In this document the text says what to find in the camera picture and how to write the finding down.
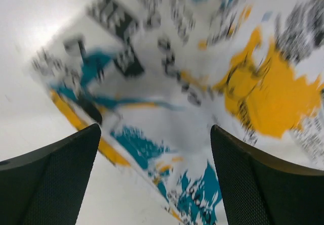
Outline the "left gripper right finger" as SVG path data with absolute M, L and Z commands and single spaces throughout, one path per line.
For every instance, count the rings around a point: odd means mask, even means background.
M 211 147 L 228 224 L 323 224 L 323 171 L 250 146 L 217 125 Z

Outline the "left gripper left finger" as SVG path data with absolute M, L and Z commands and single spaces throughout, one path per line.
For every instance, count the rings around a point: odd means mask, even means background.
M 92 124 L 1 162 L 1 224 L 75 224 L 101 138 Z

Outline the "white teal yellow patterned shorts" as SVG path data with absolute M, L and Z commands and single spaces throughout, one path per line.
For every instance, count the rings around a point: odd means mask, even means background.
M 323 0 L 94 0 L 32 66 L 181 224 L 227 224 L 213 125 L 323 169 Z

